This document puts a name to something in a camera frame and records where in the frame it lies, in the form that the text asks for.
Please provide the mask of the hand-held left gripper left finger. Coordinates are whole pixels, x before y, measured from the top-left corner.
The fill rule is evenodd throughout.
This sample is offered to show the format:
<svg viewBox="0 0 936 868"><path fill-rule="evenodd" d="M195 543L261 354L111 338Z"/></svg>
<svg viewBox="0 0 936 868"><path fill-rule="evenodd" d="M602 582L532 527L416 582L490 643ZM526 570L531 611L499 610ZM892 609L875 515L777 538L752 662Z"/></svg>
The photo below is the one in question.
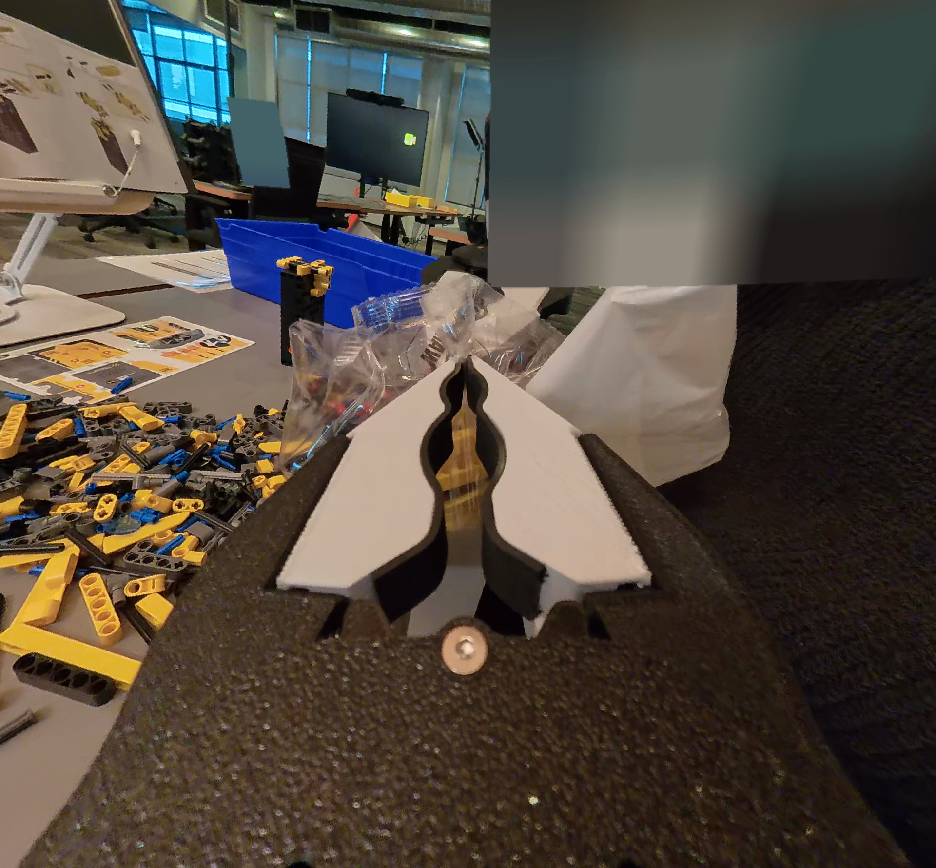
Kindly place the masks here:
<svg viewBox="0 0 936 868"><path fill-rule="evenodd" d="M462 394L462 365L444 362L349 433L279 589L422 601L438 587L448 542L437 474Z"/></svg>

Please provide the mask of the instruction booklet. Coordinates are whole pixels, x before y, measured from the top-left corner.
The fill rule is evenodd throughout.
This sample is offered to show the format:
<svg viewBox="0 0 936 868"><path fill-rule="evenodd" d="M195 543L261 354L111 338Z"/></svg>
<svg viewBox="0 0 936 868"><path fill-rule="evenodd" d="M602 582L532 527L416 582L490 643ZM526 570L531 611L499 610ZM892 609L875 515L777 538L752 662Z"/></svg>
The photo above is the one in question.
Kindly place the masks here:
<svg viewBox="0 0 936 868"><path fill-rule="evenodd" d="M119 14L69 37L1 20L2 211L122 215L188 189Z"/></svg>

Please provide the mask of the white paper sheet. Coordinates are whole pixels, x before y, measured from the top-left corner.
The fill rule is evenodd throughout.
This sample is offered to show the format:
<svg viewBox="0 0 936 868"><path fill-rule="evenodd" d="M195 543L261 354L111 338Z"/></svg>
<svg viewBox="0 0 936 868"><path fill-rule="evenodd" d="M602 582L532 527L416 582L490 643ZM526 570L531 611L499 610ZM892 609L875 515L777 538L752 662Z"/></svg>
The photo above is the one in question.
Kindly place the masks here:
<svg viewBox="0 0 936 868"><path fill-rule="evenodd" d="M187 291L218 292L232 289L228 261L219 249L100 256L97 260Z"/></svg>

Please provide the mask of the black office chair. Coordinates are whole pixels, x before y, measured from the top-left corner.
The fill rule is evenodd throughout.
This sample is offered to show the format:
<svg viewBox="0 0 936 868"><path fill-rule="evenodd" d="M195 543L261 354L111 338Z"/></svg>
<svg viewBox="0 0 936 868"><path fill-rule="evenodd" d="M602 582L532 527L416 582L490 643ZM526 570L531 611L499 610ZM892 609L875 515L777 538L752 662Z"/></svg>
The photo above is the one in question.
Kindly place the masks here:
<svg viewBox="0 0 936 868"><path fill-rule="evenodd" d="M286 137L286 149L287 188L254 186L249 219L325 225L332 212L318 207L318 195L326 167L326 149L290 136Z"/></svg>

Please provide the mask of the black light stand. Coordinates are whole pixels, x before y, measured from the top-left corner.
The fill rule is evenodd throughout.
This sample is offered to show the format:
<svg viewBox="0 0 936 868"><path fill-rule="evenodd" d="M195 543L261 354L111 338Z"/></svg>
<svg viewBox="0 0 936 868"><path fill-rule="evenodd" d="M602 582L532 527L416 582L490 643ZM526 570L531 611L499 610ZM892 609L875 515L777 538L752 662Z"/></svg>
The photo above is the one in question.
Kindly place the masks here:
<svg viewBox="0 0 936 868"><path fill-rule="evenodd" d="M472 196L470 218L474 219L477 215L479 205L484 202L484 190L482 188L482 173L486 175L488 150L489 150L489 113L486 115L483 126L478 126L471 119L465 119L463 125L467 131L470 141L476 152L477 164L474 177L474 192Z"/></svg>

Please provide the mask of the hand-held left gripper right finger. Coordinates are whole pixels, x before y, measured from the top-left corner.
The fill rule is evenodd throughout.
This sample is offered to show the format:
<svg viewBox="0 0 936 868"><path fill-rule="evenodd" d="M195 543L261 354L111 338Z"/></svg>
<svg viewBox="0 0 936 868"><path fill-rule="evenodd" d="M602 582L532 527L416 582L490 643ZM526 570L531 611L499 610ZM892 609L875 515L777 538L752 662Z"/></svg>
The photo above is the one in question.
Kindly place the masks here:
<svg viewBox="0 0 936 868"><path fill-rule="evenodd" d="M651 571L581 444L582 433L482 361L468 361L485 588L535 638L561 603L651 585Z"/></svg>

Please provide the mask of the pile of yellow grey bricks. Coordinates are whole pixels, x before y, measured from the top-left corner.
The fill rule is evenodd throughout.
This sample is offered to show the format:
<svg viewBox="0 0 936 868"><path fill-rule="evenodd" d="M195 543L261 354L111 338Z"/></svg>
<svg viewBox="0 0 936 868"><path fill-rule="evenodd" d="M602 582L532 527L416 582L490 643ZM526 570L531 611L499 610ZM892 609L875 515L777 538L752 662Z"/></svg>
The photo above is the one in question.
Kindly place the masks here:
<svg viewBox="0 0 936 868"><path fill-rule="evenodd" d="M189 403L2 392L2 570L35 578L2 622L13 674L100 707L210 555L285 481L286 412L219 420Z"/></svg>

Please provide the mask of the clear plastic bag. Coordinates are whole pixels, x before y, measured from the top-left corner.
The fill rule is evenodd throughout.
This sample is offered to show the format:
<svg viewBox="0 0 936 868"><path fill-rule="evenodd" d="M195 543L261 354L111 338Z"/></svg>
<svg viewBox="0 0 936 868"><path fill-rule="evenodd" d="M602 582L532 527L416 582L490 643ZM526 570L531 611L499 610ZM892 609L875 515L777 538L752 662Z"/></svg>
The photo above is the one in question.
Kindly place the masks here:
<svg viewBox="0 0 936 868"><path fill-rule="evenodd" d="M280 470L291 476L445 361L474 356L526 388L565 336L520 296L449 271L433 284L360 303L354 328L295 323Z"/></svg>

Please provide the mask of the black block with yellow beams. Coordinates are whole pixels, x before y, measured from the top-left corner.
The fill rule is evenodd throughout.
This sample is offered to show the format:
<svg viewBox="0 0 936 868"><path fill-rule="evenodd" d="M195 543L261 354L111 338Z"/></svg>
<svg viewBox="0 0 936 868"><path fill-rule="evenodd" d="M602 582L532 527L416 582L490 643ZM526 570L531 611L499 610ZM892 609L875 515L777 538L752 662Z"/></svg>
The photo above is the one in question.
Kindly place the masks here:
<svg viewBox="0 0 936 868"><path fill-rule="evenodd" d="M280 272L280 360L292 366L290 329L298 322L324 323L325 299L334 267L299 256L276 261Z"/></svg>

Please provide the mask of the yellow sticker sheet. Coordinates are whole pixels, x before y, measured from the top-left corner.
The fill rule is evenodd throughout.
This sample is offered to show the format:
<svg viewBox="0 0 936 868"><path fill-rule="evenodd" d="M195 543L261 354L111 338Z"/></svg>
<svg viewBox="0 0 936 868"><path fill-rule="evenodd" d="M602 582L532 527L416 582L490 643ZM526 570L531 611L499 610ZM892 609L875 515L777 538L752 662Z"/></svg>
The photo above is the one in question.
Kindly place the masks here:
<svg viewBox="0 0 936 868"><path fill-rule="evenodd" d="M123 323L1 355L2 393L19 398L109 399L227 358L253 341L175 316Z"/></svg>

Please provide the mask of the blue storage bin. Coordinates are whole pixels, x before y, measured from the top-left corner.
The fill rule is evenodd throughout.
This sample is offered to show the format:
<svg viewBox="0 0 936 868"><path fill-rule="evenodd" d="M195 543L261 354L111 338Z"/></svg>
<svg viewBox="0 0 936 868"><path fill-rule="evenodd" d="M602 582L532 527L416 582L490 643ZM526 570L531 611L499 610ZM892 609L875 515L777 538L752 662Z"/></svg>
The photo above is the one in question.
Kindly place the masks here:
<svg viewBox="0 0 936 868"><path fill-rule="evenodd" d="M324 318L343 329L354 326L354 306L414 289L424 267L433 262L432 256L415 250L311 223L224 218L216 223L232 286L260 299L280 302L279 259L299 256L333 266Z"/></svg>

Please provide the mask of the white book stand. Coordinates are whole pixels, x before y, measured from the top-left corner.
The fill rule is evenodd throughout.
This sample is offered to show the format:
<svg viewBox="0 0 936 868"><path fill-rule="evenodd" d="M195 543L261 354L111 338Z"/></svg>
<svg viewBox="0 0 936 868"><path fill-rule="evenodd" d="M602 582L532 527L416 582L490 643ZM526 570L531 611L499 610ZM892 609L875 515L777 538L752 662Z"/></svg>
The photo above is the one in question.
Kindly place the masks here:
<svg viewBox="0 0 936 868"><path fill-rule="evenodd" d="M145 66L123 18L118 0L1 0L1 16L3 12L6 12L65 37L80 36L83 32L90 33L95 26L104 23L104 14L107 10L120 15L128 33L127 38L132 41L136 54ZM165 119L159 103L158 107ZM188 189L185 192L191 191L193 185L189 174L181 163L174 141L173 144L188 183ZM145 207L122 215L101 212L78 214L72 211L58 212L46 209L2 211L3 213L32 214L11 261L2 268L2 347L107 327L121 322L124 318L122 313L56 289L28 285L26 279L63 215L134 216L148 208L154 198Z"/></svg>

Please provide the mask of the white paper bag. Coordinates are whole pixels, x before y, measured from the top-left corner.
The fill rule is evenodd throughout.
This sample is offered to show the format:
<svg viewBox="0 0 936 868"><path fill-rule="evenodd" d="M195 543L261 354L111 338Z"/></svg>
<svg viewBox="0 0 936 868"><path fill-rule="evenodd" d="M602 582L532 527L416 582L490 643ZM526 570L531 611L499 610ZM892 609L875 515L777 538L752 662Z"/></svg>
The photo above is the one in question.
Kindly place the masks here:
<svg viewBox="0 0 936 868"><path fill-rule="evenodd" d="M527 393L595 434L650 485L718 463L738 287L608 288Z"/></svg>

